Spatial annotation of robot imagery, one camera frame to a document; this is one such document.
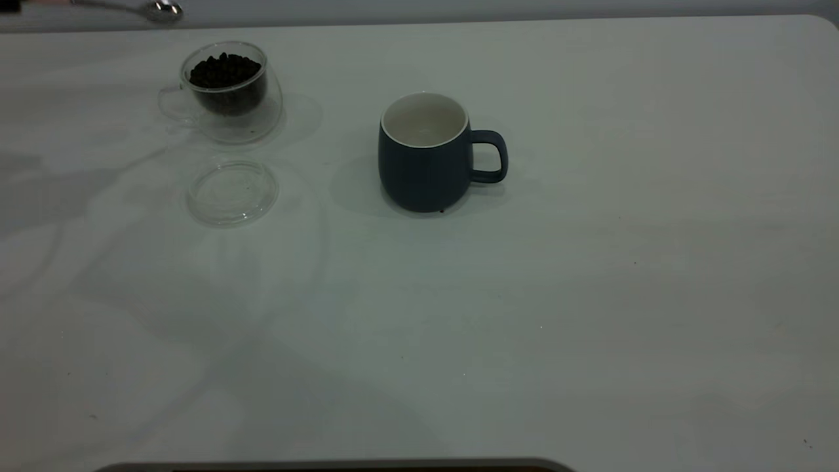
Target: coffee bean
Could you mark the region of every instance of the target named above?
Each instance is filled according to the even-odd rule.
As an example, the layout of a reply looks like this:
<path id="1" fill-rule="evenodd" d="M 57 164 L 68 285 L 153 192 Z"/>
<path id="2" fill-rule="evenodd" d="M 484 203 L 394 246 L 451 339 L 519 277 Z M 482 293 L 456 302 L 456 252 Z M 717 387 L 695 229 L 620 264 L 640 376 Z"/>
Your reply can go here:
<path id="1" fill-rule="evenodd" d="M 210 56 L 199 62 L 190 72 L 190 83 L 201 88 L 234 87 L 252 79 L 262 70 L 262 65 L 236 54 L 221 53 L 218 59 Z M 265 97 L 265 76 L 228 92 L 198 92 L 195 96 L 201 105 L 213 113 L 239 116 L 253 110 Z"/>

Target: mug rim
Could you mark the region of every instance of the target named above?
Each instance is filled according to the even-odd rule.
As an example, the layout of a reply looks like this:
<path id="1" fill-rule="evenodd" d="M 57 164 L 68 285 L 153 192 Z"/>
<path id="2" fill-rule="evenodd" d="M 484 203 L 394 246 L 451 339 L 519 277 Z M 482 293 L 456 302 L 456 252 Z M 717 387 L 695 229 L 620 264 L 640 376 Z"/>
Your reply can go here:
<path id="1" fill-rule="evenodd" d="M 426 95 L 428 97 L 431 97 L 431 96 L 443 97 L 446 100 L 453 101 L 458 107 L 460 107 L 461 111 L 463 111 L 464 120 L 463 120 L 463 125 L 461 126 L 460 131 L 458 131 L 454 136 L 447 139 L 446 141 L 443 141 L 442 143 L 432 144 L 432 145 L 429 145 L 429 146 L 417 146 L 417 145 L 413 145 L 413 144 L 408 144 L 408 143 L 404 143 L 404 142 L 394 138 L 390 134 L 390 132 L 388 132 L 388 129 L 385 128 L 385 126 L 384 126 L 384 115 L 388 114 L 388 111 L 390 110 L 390 108 L 392 108 L 393 105 L 397 104 L 398 102 L 401 102 L 405 98 L 415 97 L 415 96 L 418 96 L 418 95 Z M 448 95 L 443 95 L 442 93 L 437 93 L 437 92 L 428 92 L 426 90 L 421 90 L 419 92 L 408 93 L 406 95 L 403 95 L 402 97 L 397 98 L 396 100 L 393 100 L 388 105 L 388 107 L 385 108 L 384 111 L 382 112 L 382 116 L 378 120 L 378 125 L 382 129 L 382 131 L 388 136 L 388 138 L 390 138 L 390 140 L 393 141 L 396 144 L 399 144 L 401 146 L 405 146 L 407 148 L 413 148 L 413 149 L 433 149 L 433 148 L 439 148 L 440 146 L 445 146 L 446 144 L 449 144 L 451 141 L 454 141 L 455 139 L 459 138 L 463 134 L 463 132 L 466 130 L 466 127 L 469 126 L 469 112 L 466 110 L 466 107 L 464 107 L 460 102 L 458 102 L 457 100 L 455 100 L 452 97 L 449 97 Z"/>
<path id="2" fill-rule="evenodd" d="M 190 59 L 197 56 L 198 54 L 200 54 L 203 51 L 206 51 L 210 48 L 214 48 L 216 46 L 221 46 L 221 45 L 243 45 L 243 46 L 254 48 L 262 56 L 262 59 L 263 59 L 262 64 L 259 65 L 259 71 L 257 71 L 256 74 L 253 74 L 253 77 L 247 79 L 246 81 L 239 82 L 236 85 L 231 85 L 231 86 L 228 86 L 228 87 L 219 87 L 219 88 L 198 87 L 197 85 L 190 82 L 190 78 L 186 76 L 186 72 L 187 72 L 186 64 L 190 61 Z M 260 49 L 259 46 L 255 45 L 255 44 L 252 44 L 252 43 L 245 42 L 245 41 L 219 41 L 217 43 L 212 43 L 212 44 L 209 44 L 209 45 L 206 45 L 206 46 L 202 46 L 198 50 L 193 52 L 192 54 L 186 56 L 186 59 L 184 59 L 184 62 L 180 65 L 180 77 L 181 77 L 181 81 L 185 82 L 187 87 L 189 87 L 191 90 L 194 90 L 196 92 L 224 93 L 224 92 L 230 92 L 230 91 L 233 91 L 233 90 L 237 90 L 238 88 L 242 88 L 242 87 L 256 81 L 259 77 L 261 77 L 265 73 L 265 69 L 267 69 L 267 68 L 268 68 L 268 57 L 265 55 L 265 51 Z"/>

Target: spoon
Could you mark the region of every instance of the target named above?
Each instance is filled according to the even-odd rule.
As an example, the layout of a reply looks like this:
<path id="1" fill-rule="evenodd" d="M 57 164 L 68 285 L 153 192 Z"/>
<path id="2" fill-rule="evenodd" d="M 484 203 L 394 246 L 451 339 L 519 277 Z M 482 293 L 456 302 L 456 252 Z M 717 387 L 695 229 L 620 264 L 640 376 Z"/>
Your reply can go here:
<path id="1" fill-rule="evenodd" d="M 175 0 L 148 0 L 139 8 L 131 8 L 119 3 L 101 2 L 100 0 L 70 0 L 77 7 L 103 8 L 137 14 L 157 24 L 172 24 L 184 17 L 184 9 Z"/>

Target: glass cup handle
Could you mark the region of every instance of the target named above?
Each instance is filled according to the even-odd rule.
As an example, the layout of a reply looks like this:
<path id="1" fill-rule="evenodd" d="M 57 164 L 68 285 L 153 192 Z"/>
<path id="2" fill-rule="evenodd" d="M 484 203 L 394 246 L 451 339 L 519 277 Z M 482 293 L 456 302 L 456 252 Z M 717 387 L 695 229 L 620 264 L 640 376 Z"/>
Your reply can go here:
<path id="1" fill-rule="evenodd" d="M 188 100 L 188 91 L 181 86 L 166 87 L 158 92 L 158 108 L 162 114 L 174 121 L 195 126 Z"/>

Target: wall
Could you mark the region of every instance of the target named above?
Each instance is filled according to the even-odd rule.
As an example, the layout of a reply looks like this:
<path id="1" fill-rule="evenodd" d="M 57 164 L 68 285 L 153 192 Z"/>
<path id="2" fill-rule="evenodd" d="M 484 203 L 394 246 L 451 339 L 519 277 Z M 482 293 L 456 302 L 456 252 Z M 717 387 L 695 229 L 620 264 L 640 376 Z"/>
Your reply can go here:
<path id="1" fill-rule="evenodd" d="M 113 0 L 139 5 L 144 0 Z M 831 20 L 839 0 L 179 0 L 179 28 L 382 24 L 708 14 L 813 13 Z M 128 13 L 25 5 L 0 31 L 150 29 Z"/>

